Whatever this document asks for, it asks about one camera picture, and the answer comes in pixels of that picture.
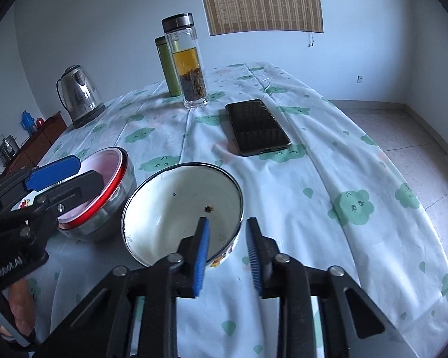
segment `baseboard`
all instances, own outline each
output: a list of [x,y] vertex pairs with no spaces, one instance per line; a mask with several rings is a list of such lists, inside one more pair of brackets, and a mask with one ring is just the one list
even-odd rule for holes
[[441,135],[411,107],[405,105],[404,110],[409,115],[411,115],[417,121],[417,123],[419,123],[428,133],[430,133],[431,137],[433,137],[436,140],[436,142],[440,144],[441,148],[443,148],[443,150],[448,155],[448,143],[445,141],[445,139],[441,137]]
[[405,104],[381,101],[330,100],[339,109],[385,109],[404,110]]

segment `wooden cabinet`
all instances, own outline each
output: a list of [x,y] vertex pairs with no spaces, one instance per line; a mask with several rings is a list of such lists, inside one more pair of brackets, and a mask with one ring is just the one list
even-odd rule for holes
[[66,130],[65,121],[63,121],[60,112],[56,113],[46,120],[45,124],[31,136],[25,144],[20,148],[18,155],[8,164],[3,172],[7,175],[15,172],[22,167],[33,168],[37,166],[39,161],[48,152],[53,143]]

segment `bowl rim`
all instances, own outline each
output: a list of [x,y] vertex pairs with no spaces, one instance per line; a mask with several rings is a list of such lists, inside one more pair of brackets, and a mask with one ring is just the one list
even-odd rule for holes
[[87,220],[89,220],[97,211],[103,207],[103,205],[108,201],[108,199],[111,197],[113,192],[118,188],[119,184],[121,183],[121,180],[123,180],[123,177],[125,175],[126,169],[128,167],[128,153],[125,149],[121,147],[109,147],[109,148],[103,148],[99,151],[96,151],[89,155],[85,160],[91,158],[93,155],[103,152],[103,151],[113,151],[115,153],[118,153],[119,156],[119,165],[117,166],[115,172],[111,176],[111,179],[109,182],[105,185],[101,193],[98,197],[93,199],[90,204],[86,206],[86,208],[78,214],[76,217],[70,220],[66,221],[60,221],[60,218],[58,218],[58,223],[60,224],[60,229],[63,230],[70,230],[75,229],[76,227],[82,225]]
[[235,180],[235,178],[229,173],[227,172],[225,169],[222,169],[218,166],[215,166],[213,164],[210,163],[203,163],[203,162],[186,162],[186,163],[179,163],[179,164],[175,164],[173,166],[169,166],[167,168],[163,168],[162,170],[156,172],[155,174],[151,175],[149,178],[147,178],[144,182],[142,182],[135,190],[135,192],[133,192],[133,194],[131,195],[131,197],[128,199],[128,201],[126,202],[125,208],[123,209],[123,214],[121,215],[121,236],[123,238],[123,242],[125,243],[126,249],[128,250],[129,254],[133,256],[133,258],[138,261],[141,265],[144,266],[152,266],[151,264],[145,263],[143,262],[143,260],[140,260],[136,257],[136,255],[134,254],[134,252],[131,251],[131,249],[128,246],[128,242],[126,241],[126,237],[125,237],[125,215],[126,215],[126,211],[128,210],[128,206],[131,203],[131,201],[133,200],[134,196],[147,184],[149,183],[151,180],[157,178],[159,175],[161,175],[163,172],[166,171],[170,171],[172,169],[176,169],[177,167],[185,167],[185,166],[199,166],[199,167],[208,167],[211,168],[213,170],[216,170],[217,172],[220,172],[221,174],[223,174],[224,176],[226,176],[229,180],[232,181],[232,183],[234,184],[234,186],[237,188],[237,191],[239,193],[239,203],[240,203],[240,217],[239,217],[239,224],[237,225],[237,227],[234,230],[234,233],[232,235],[232,238],[230,238],[229,240],[227,240],[225,242],[225,244],[222,246],[222,248],[220,248],[220,250],[218,250],[215,254],[213,254],[211,257],[209,257],[206,260],[206,264],[210,264],[217,256],[219,256],[222,252],[224,252],[228,246],[234,242],[235,238],[239,235],[239,232],[241,230],[241,226],[242,226],[242,220],[244,219],[244,196],[242,194],[242,189],[239,186],[239,183],[237,182],[237,180]]

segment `red rim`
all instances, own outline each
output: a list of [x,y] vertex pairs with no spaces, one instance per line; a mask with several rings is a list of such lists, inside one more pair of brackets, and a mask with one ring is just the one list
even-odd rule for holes
[[96,214],[101,207],[104,206],[104,204],[108,201],[113,192],[115,192],[116,189],[118,188],[119,184],[121,183],[121,180],[123,180],[126,169],[128,168],[128,153],[122,148],[119,147],[115,148],[119,149],[123,154],[123,162],[121,163],[121,167],[118,170],[118,173],[116,174],[115,178],[110,183],[109,187],[105,190],[105,192],[95,201],[95,203],[93,203],[92,206],[89,207],[87,211],[85,211],[84,213],[82,213],[82,215],[80,215],[79,217],[75,218],[70,222],[60,223],[60,227],[62,229],[70,230],[84,224],[94,214]]

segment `cabinet door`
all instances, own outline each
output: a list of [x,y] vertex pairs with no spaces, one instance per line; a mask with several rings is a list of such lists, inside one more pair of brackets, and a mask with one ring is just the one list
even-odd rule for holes
[[26,153],[34,166],[37,166],[45,153],[51,148],[50,141],[44,133],[40,133],[35,140],[27,147]]
[[50,125],[48,125],[44,132],[46,134],[46,137],[50,141],[51,145],[58,139],[58,137],[61,136],[61,134],[66,130],[66,124],[65,121],[63,121],[63,118],[61,115],[56,117],[56,120],[52,122]]
[[22,167],[26,167],[28,169],[33,168],[33,163],[30,161],[25,152],[22,152],[15,158],[15,160],[13,160],[13,164],[11,165],[7,173],[9,174],[11,172],[17,172]]

